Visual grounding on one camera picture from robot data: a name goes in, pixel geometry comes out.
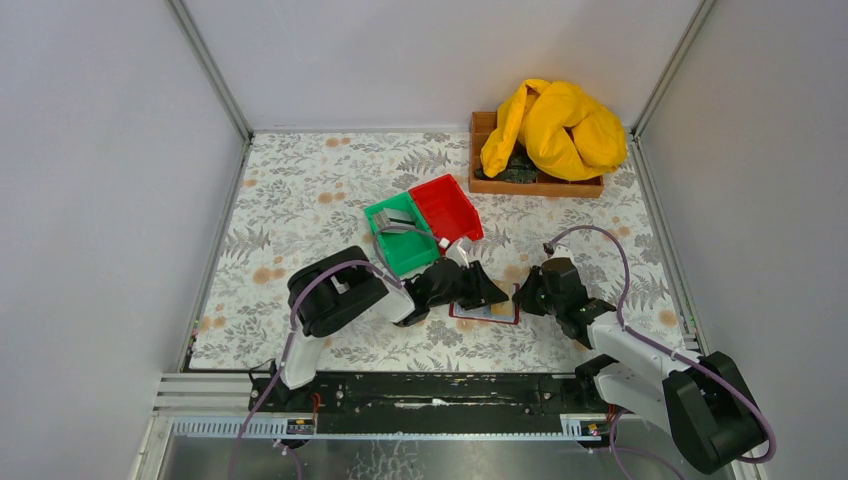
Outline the red leather card holder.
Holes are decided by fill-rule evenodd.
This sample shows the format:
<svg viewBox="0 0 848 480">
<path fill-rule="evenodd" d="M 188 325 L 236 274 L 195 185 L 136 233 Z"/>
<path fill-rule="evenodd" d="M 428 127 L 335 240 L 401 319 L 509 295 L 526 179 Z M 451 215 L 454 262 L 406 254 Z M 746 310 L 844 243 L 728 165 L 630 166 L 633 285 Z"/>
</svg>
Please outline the red leather card holder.
<svg viewBox="0 0 848 480">
<path fill-rule="evenodd" d="M 509 284 L 505 281 L 496 281 L 496 285 L 505 289 L 508 300 L 498 304 L 487 305 L 473 310 L 463 309 L 457 302 L 449 305 L 449 316 L 456 319 L 483 321 L 506 325 L 517 325 L 520 320 L 519 308 L 511 300 L 519 289 L 518 283 Z"/>
</svg>

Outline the green plastic bin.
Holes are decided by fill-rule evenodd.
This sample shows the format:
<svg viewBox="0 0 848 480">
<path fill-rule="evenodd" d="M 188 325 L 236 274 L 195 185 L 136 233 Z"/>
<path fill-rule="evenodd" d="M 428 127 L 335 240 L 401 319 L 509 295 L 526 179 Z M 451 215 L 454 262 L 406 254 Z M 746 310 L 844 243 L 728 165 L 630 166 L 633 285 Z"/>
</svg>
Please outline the green plastic bin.
<svg viewBox="0 0 848 480">
<path fill-rule="evenodd" d="M 374 216 L 386 208 L 407 214 L 414 222 L 414 228 L 431 233 L 423 215 L 407 192 L 364 209 L 365 217 L 373 233 L 379 229 Z M 399 276 L 429 265 L 441 256 L 437 240 L 415 232 L 385 232 L 379 236 L 378 244 L 383 249 L 389 267 Z"/>
</svg>

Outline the red plastic bin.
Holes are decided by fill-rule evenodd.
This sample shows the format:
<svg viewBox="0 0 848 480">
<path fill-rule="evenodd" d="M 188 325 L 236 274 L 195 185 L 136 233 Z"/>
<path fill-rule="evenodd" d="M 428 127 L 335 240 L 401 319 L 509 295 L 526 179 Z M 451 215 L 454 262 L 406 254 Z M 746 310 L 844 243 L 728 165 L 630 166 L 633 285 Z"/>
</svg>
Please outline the red plastic bin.
<svg viewBox="0 0 848 480">
<path fill-rule="evenodd" d="M 452 175 L 415 186 L 408 193 L 436 236 L 449 241 L 484 237 L 478 211 Z"/>
</svg>

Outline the gold credit card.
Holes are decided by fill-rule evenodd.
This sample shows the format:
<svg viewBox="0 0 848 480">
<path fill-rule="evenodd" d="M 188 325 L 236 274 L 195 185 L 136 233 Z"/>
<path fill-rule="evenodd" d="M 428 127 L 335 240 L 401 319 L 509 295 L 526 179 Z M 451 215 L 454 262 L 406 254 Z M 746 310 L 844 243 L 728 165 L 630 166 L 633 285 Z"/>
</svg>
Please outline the gold credit card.
<svg viewBox="0 0 848 480">
<path fill-rule="evenodd" d="M 513 322 L 516 318 L 515 306 L 512 302 L 483 306 L 471 311 L 474 317 L 500 322 Z"/>
</svg>

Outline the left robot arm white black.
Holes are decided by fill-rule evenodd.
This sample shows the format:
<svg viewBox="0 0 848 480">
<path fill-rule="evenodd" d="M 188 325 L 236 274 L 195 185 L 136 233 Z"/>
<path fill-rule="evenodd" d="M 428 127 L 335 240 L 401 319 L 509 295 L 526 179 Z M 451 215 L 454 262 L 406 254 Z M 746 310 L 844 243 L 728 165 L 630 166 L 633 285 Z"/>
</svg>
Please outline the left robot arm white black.
<svg viewBox="0 0 848 480">
<path fill-rule="evenodd" d="M 438 306 L 475 310 L 510 299 L 478 261 L 442 256 L 423 272 L 398 281 L 369 262 L 359 246 L 302 268 L 289 279 L 288 289 L 291 331 L 273 374 L 289 391 L 314 380 L 324 338 L 367 314 L 407 327 Z"/>
</svg>

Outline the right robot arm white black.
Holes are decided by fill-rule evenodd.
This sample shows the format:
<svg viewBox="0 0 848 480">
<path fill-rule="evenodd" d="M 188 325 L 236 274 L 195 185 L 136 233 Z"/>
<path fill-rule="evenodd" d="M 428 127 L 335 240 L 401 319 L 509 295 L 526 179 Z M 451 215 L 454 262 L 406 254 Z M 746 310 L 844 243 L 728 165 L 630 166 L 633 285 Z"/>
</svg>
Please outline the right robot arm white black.
<svg viewBox="0 0 848 480">
<path fill-rule="evenodd" d="M 615 306 L 589 297 L 570 259 L 532 267 L 513 301 L 523 313 L 553 317 L 568 338 L 596 351 L 575 370 L 585 393 L 661 428 L 699 472 L 712 474 L 768 442 L 729 356 L 675 350 L 622 323 Z"/>
</svg>

